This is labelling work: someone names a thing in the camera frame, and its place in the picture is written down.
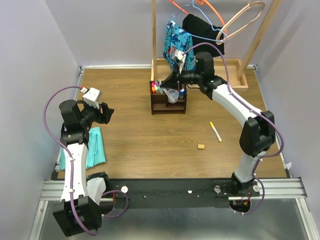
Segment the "clear round pin container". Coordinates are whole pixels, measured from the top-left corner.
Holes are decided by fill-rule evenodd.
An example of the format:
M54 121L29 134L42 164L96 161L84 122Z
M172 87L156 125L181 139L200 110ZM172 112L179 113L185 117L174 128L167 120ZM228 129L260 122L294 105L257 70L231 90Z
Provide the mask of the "clear round pin container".
M179 100L179 92L175 89L169 89L168 92L172 95L172 97L175 99L175 103Z

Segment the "blue cylindrical pin container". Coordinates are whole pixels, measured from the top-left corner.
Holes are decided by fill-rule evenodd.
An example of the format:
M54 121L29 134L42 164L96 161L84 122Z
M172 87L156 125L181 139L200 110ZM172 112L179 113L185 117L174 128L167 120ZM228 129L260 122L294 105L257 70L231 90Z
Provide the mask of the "blue cylindrical pin container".
M185 89L182 88L182 89L179 91L178 98L179 98L179 99L184 99L184 97L185 97Z

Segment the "orange black highlighter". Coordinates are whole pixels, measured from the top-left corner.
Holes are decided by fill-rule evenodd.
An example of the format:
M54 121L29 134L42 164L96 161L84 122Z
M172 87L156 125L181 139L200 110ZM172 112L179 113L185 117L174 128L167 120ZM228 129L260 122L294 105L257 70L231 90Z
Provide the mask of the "orange black highlighter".
M152 93L153 94L157 94L157 88L155 87L155 86L153 86L152 88L151 88L151 91L152 91Z

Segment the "small brown eraser block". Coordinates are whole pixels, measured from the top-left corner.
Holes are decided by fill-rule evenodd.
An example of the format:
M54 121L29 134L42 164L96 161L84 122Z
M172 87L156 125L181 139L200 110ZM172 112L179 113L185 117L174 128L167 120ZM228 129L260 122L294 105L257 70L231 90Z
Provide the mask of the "small brown eraser block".
M198 150L204 150L205 149L205 145L204 144L198 144L197 145L197 149Z

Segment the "yellow capped marker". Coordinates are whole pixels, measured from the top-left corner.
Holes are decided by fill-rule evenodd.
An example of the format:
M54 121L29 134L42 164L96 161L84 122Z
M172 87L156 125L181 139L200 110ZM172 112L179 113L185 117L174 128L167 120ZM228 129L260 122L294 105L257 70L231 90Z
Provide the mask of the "yellow capped marker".
M221 139L221 137L220 137L220 135L219 135L216 127L214 126L214 124L213 124L211 121L209 122L209 124L210 124L210 126L211 126L211 128L212 128L212 130L213 130L213 132L214 132L214 134L215 134L215 136L217 137L217 140L221 143L221 142L222 142L222 139Z

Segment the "purple capped marker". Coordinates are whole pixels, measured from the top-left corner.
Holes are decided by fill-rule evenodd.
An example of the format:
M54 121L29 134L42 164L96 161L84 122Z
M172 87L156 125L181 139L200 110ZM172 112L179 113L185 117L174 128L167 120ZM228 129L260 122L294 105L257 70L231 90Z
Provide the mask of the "purple capped marker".
M172 95L169 93L169 91L165 87L161 86L160 88L166 94L166 96L168 98L168 102L171 104L174 104L176 102L176 100L172 97Z

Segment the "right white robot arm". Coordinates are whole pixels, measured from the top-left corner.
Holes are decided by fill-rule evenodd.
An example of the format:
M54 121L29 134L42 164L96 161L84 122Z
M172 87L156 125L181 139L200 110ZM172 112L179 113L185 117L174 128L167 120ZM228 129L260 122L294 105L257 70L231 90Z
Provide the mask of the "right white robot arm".
M165 89L182 85L197 85L200 91L228 110L242 126L239 145L243 155L227 183L227 189L236 196L247 192L254 182L254 174L263 156L276 141L274 115L261 111L240 97L226 80L215 74L214 60L208 52L195 57L195 70L185 70L186 54L176 50L172 56L175 64L171 74L162 82Z

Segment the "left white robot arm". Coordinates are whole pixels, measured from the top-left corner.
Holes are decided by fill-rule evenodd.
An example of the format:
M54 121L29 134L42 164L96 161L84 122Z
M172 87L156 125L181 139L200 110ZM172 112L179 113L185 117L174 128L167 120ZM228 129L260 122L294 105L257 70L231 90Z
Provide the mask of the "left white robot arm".
M112 185L105 172L86 176L89 130L93 123L108 124L114 110L105 102L98 107L84 100L65 100L59 104L63 118L61 138L65 156L64 188L53 216L66 237L88 231L96 235L102 226L101 198L110 194Z

